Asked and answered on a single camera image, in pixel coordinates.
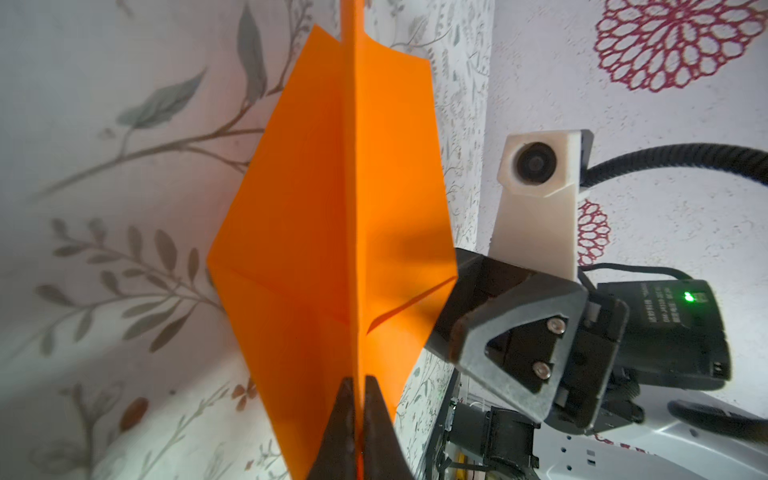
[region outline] cable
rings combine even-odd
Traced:
[[[623,272],[633,272],[633,273],[657,273],[659,275],[673,276],[678,280],[694,279],[691,275],[688,275],[687,273],[682,272],[676,268],[670,268],[668,266],[635,266],[635,265],[622,265],[621,263],[595,263],[594,265],[585,265],[585,266],[579,267],[579,269],[583,270],[584,272],[590,272],[592,270],[600,270],[604,268],[607,268],[610,270],[621,270]]]
[[[592,283],[592,281],[589,280],[587,274],[584,273],[584,267],[578,267],[576,274],[578,275],[578,279],[581,282],[581,285],[584,285],[584,288],[587,289],[587,291],[594,292],[597,290],[597,288],[594,287],[594,283]]]
[[[768,420],[765,419],[748,419],[709,405],[683,400],[669,402],[667,410],[676,419],[708,432],[751,442],[768,443]]]
[[[676,144],[611,158],[587,170],[581,186],[593,187],[621,175],[663,167],[698,167],[741,175],[768,186],[768,153],[722,144]]]

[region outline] silver screw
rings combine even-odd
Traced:
[[[546,380],[552,376],[552,370],[550,370],[549,365],[544,362],[534,363],[533,373],[535,373],[536,376],[542,380]]]
[[[555,335],[562,335],[565,332],[565,322],[562,318],[553,316],[547,320],[547,329]]]

